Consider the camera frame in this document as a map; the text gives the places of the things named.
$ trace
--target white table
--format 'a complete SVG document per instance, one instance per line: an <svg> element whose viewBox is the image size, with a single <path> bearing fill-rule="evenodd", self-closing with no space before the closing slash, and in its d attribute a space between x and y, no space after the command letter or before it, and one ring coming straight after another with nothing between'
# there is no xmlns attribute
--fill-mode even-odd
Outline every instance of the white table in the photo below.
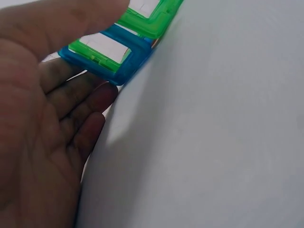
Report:
<svg viewBox="0 0 304 228"><path fill-rule="evenodd" d="M304 227L303 11L185 0L108 116L77 228Z"/></svg>

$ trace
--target toy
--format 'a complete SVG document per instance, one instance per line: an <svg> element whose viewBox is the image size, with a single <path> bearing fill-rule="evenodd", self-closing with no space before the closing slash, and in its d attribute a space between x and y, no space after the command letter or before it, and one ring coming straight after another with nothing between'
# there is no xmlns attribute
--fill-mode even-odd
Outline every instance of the toy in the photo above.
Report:
<svg viewBox="0 0 304 228"><path fill-rule="evenodd" d="M114 85L125 84L151 56L183 2L142 1L131 0L116 24L90 39L87 36L76 40L58 54Z"/></svg>

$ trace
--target finger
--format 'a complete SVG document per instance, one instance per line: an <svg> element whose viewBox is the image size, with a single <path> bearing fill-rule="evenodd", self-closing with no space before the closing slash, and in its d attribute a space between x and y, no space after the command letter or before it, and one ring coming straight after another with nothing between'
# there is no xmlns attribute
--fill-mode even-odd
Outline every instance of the finger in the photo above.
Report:
<svg viewBox="0 0 304 228"><path fill-rule="evenodd" d="M82 71L80 67L69 64L61 58L42 62L39 64L40 85L44 93L49 93Z"/></svg>
<svg viewBox="0 0 304 228"><path fill-rule="evenodd" d="M47 98L55 107L58 118L62 119L104 82L101 78L86 72L65 82L49 93Z"/></svg>
<svg viewBox="0 0 304 228"><path fill-rule="evenodd" d="M118 89L110 83L96 89L84 102L76 107L61 122L60 127L68 144L87 117L94 112L103 113L116 99Z"/></svg>
<svg viewBox="0 0 304 228"><path fill-rule="evenodd" d="M79 178L104 124L105 118L101 113L92 113L67 148L67 155Z"/></svg>
<svg viewBox="0 0 304 228"><path fill-rule="evenodd" d="M129 0L41 0L0 10L0 39L31 51L37 60L83 35L108 28Z"/></svg>

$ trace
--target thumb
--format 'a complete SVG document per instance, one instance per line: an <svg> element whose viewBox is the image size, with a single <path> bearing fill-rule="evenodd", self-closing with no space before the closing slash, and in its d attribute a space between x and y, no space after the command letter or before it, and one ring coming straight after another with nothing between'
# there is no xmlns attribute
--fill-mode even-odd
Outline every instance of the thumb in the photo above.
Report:
<svg viewBox="0 0 304 228"><path fill-rule="evenodd" d="M129 0L40 0L0 10L0 40L22 45L43 60L74 40L104 30Z"/></svg>

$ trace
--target hand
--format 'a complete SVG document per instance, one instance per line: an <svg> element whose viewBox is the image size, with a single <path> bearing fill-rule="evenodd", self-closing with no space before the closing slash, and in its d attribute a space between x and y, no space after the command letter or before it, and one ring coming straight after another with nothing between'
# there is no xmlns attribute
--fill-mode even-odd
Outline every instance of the hand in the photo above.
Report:
<svg viewBox="0 0 304 228"><path fill-rule="evenodd" d="M45 0L0 10L0 224L73 225L84 164L117 88L62 59L113 24L128 0Z"/></svg>

